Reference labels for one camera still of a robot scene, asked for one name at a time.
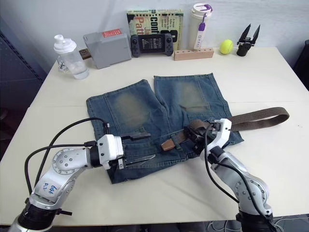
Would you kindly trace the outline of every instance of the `denim shorts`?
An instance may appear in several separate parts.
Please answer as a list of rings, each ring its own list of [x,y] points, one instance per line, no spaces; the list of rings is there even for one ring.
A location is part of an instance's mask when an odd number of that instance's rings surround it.
[[[193,119],[215,120],[231,117],[213,74],[190,76],[155,76],[154,90],[146,80],[116,91],[87,99],[90,117],[109,122],[111,134],[121,136],[133,132],[148,132],[143,140],[124,140],[124,168],[110,162],[112,183],[137,179],[150,173],[197,157],[194,144],[186,140],[179,144],[176,133]],[[102,124],[92,121],[95,137],[104,135]],[[163,151],[161,144],[172,139],[175,148]],[[239,132],[231,132],[226,145],[242,142]]]

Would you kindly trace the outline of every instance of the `shaker bottle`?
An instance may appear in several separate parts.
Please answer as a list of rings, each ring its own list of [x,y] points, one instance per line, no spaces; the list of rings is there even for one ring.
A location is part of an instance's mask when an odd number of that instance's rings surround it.
[[[89,70],[76,49],[76,43],[71,39],[64,39],[62,35],[56,35],[54,50],[61,56],[62,61],[68,67],[76,79],[84,79],[88,76]]]
[[[211,17],[212,8],[210,5],[206,3],[197,3],[193,6],[191,9],[191,18],[190,18],[190,24],[189,24],[189,46],[188,49],[194,49],[195,42],[197,40],[197,33],[199,30],[199,25],[203,21],[205,23],[205,28],[207,28],[207,22],[208,19]]]

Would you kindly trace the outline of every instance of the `black cable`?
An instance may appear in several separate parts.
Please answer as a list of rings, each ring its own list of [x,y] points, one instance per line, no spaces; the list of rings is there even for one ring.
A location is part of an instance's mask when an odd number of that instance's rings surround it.
[[[28,164],[29,164],[29,160],[31,159],[31,157],[34,156],[35,154],[37,154],[40,151],[44,151],[44,150],[55,148],[55,147],[64,147],[64,146],[85,146],[85,144],[59,144],[59,145],[53,145],[53,146],[46,146],[46,147],[42,147],[42,148],[32,152],[27,157],[27,159],[25,161],[25,178],[26,178],[26,183],[27,183],[29,194],[32,193],[32,188],[31,188],[31,183],[30,183],[29,173],[28,173]]]
[[[226,225],[227,225],[227,221],[225,221],[224,225],[223,225],[223,232],[226,232]]]
[[[80,123],[83,123],[83,122],[87,122],[87,121],[92,121],[92,120],[99,120],[103,123],[106,123],[103,119],[99,118],[99,117],[90,117],[90,118],[85,118],[85,119],[82,119],[82,120],[79,120],[77,122],[74,122],[70,125],[68,125],[67,127],[65,127],[64,129],[62,129],[60,132],[58,132],[58,134],[56,134],[56,136],[52,139],[52,141],[50,142],[50,146],[52,146],[54,144],[54,142],[56,141],[56,139],[63,133],[65,132],[66,130],[70,129],[71,127],[77,125],[77,124],[80,124]],[[38,170],[38,174],[37,174],[37,177],[35,179],[35,184],[38,183],[40,177],[41,177],[41,173],[42,173],[42,170],[43,170],[43,167],[44,167],[44,164],[46,162],[46,159],[47,159],[47,156],[48,156],[48,153],[49,153],[50,149],[47,149],[47,151],[45,152],[45,155],[42,159],[42,162],[41,162],[41,165],[40,165],[40,168]]]
[[[208,166],[208,151],[207,151],[207,133],[209,131],[209,129],[211,128],[211,126],[213,126],[213,123],[209,124],[206,128],[205,131],[205,164],[206,164],[206,170],[208,173],[209,178],[212,180],[212,182],[215,184],[215,186],[217,186],[222,192],[224,192],[228,197],[230,197],[232,200],[234,200],[235,202],[239,203],[239,201],[233,197],[231,194],[229,194],[227,191],[225,191],[212,177],[211,172],[209,170],[209,166]]]
[[[213,179],[213,177],[212,177],[212,175],[211,175],[211,173],[210,173],[209,166],[208,166],[207,133],[208,133],[208,131],[209,131],[209,129],[210,129],[211,126],[213,126],[213,123],[209,124],[209,125],[207,126],[207,128],[206,128],[206,131],[205,131],[205,164],[206,164],[207,173],[208,173],[210,179],[213,181],[213,183],[214,183],[222,192],[224,192],[226,195],[228,195],[228,196],[229,196],[230,198],[232,198],[234,201],[236,201],[237,203],[239,203],[239,201],[238,201],[236,198],[234,198],[232,195],[230,195],[227,191],[225,191],[221,186],[219,186],[219,185],[215,182],[215,180]],[[247,191],[248,191],[248,193],[249,193],[249,196],[251,197],[251,201],[252,201],[252,203],[253,203],[253,205],[254,205],[256,211],[260,214],[260,216],[262,216],[262,217],[265,219],[265,221],[267,222],[269,228],[270,228],[273,232],[276,232],[276,231],[277,231],[276,228],[270,223],[270,221],[266,218],[266,216],[265,216],[265,215],[261,212],[261,210],[258,208],[258,206],[257,206],[257,204],[256,204],[256,202],[255,202],[255,199],[254,199],[254,197],[253,197],[253,195],[252,195],[250,186],[249,186],[249,184],[248,184],[246,178],[243,176],[243,174],[242,174],[238,169],[236,169],[236,168],[234,168],[234,167],[232,167],[232,166],[229,166],[229,165],[226,165],[226,164],[221,164],[221,163],[217,163],[217,164],[220,165],[220,166],[223,166],[223,167],[232,169],[233,171],[237,172],[238,175],[240,175],[241,179],[243,180],[243,182],[244,182],[244,184],[245,184],[245,186],[246,186],[246,188],[247,188]]]
[[[223,164],[223,163],[217,163],[217,164],[220,165],[220,166],[229,168],[229,169],[235,171],[236,173],[238,173],[238,175],[240,175],[242,181],[244,182],[244,184],[245,184],[245,186],[246,186],[246,189],[247,189],[247,191],[248,191],[248,193],[249,193],[249,196],[251,197],[251,201],[252,201],[252,203],[253,203],[253,205],[254,205],[255,210],[259,213],[260,216],[262,216],[262,217],[265,219],[265,221],[267,222],[269,228],[270,228],[271,230],[274,230],[274,232],[276,232],[276,231],[277,231],[276,228],[269,222],[269,220],[266,218],[266,216],[262,213],[262,211],[261,211],[261,210],[259,209],[259,207],[257,206],[257,204],[256,204],[256,202],[255,202],[255,199],[254,199],[254,196],[252,195],[250,186],[249,186],[249,184],[248,184],[246,178],[244,177],[244,175],[243,175],[237,168],[235,168],[235,167],[233,167],[233,166],[226,165],[226,164]]]

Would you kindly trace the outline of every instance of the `red label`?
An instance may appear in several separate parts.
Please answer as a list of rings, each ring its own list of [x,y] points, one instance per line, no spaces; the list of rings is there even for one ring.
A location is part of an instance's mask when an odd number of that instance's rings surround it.
[[[120,35],[120,34],[122,34],[120,29],[108,30],[108,31],[102,32],[102,35],[103,35],[104,38],[111,37],[111,36],[114,36],[114,35]]]

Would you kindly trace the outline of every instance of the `yellow ball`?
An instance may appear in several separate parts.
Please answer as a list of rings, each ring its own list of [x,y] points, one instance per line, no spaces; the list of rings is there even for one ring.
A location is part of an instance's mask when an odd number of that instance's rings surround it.
[[[233,41],[231,40],[224,40],[220,46],[220,52],[222,54],[229,54],[233,50]]]

